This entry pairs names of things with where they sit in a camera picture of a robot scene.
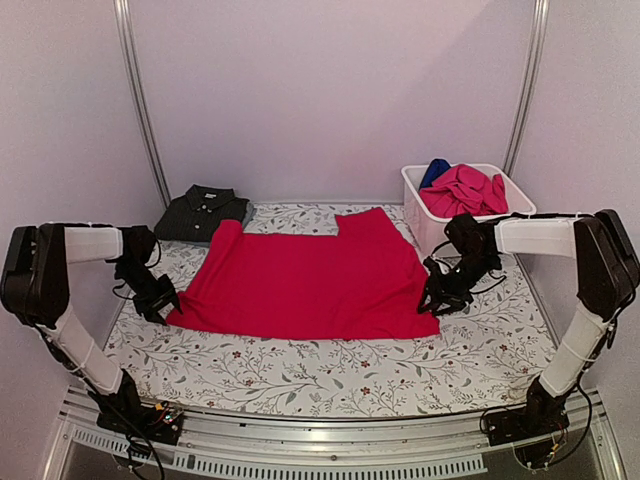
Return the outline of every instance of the white wall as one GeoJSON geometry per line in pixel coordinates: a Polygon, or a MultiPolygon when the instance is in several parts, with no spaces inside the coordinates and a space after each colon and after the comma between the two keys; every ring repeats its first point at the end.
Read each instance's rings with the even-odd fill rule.
{"type": "MultiPolygon", "coordinates": [[[[554,0],[548,27],[516,181],[539,211],[615,208],[640,251],[640,3],[554,0]]],[[[564,333],[576,304],[576,267],[539,257],[531,266],[564,333]]],[[[639,315],[636,302],[620,319],[613,350],[588,374],[629,478],[640,478],[639,315]]]]}
{"type": "Polygon", "coordinates": [[[501,165],[533,2],[139,0],[143,83],[174,196],[400,201],[400,167],[501,165]]]}
{"type": "MultiPolygon", "coordinates": [[[[161,205],[126,82],[111,2],[2,2],[0,257],[15,226],[152,223],[161,205]]],[[[106,265],[73,267],[76,310],[104,339],[106,265]]],[[[0,478],[37,478],[69,377],[0,312],[0,478]]]]}

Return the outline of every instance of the laundry basket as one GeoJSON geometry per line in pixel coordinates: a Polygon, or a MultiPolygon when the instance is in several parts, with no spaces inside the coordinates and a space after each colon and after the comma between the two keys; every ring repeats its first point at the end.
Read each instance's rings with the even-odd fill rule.
{"type": "MultiPolygon", "coordinates": [[[[469,164],[469,166],[481,171],[489,178],[496,174],[502,175],[509,213],[519,212],[525,215],[536,213],[536,206],[533,202],[498,167],[488,163],[474,163],[469,164]]],[[[428,165],[409,165],[402,169],[402,178],[404,178],[404,216],[423,255],[430,255],[436,246],[447,240],[444,234],[444,226],[451,220],[450,218],[433,215],[418,194],[420,182],[427,168],[429,168],[428,165]]],[[[482,222],[500,216],[502,215],[483,215],[474,218],[482,222]]],[[[442,255],[455,254],[456,252],[453,248],[443,249],[442,251],[442,255]]]]}

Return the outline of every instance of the folded black shirt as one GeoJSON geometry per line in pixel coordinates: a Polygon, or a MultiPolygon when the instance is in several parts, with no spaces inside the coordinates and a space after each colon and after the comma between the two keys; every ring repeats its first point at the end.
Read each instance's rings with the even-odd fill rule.
{"type": "Polygon", "coordinates": [[[247,202],[246,198],[237,198],[231,188],[193,185],[185,195],[171,201],[154,232],[160,240],[210,242],[222,220],[242,222],[247,202]]]}

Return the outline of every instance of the floral pattern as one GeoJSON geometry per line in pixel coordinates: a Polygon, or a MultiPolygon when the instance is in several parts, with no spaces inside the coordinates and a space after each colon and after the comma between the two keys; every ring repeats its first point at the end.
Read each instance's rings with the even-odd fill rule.
{"type": "MultiPolygon", "coordinates": [[[[372,205],[258,204],[247,232],[336,234],[336,214],[372,205]]],[[[384,205],[416,246],[401,206],[384,205]]],[[[156,274],[184,290],[207,249],[162,242],[156,274]]],[[[441,335],[413,340],[286,341],[147,323],[124,306],[106,353],[141,394],[184,405],[274,415],[381,417],[454,413],[517,403],[554,352],[512,257],[506,280],[440,320],[441,335]]],[[[478,290],[496,280],[486,277],[478,290]]]]}

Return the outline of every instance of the red garment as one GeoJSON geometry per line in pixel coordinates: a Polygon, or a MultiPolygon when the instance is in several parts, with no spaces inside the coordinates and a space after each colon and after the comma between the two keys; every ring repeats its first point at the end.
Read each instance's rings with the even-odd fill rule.
{"type": "Polygon", "coordinates": [[[186,292],[193,330],[295,340],[417,338],[440,333],[416,307],[427,274],[380,208],[336,215],[337,236],[250,234],[224,220],[186,292]]]}
{"type": "Polygon", "coordinates": [[[442,218],[461,213],[496,215],[507,213],[507,197],[502,175],[490,180],[469,165],[458,165],[436,178],[433,186],[420,190],[429,211],[442,218]]]}

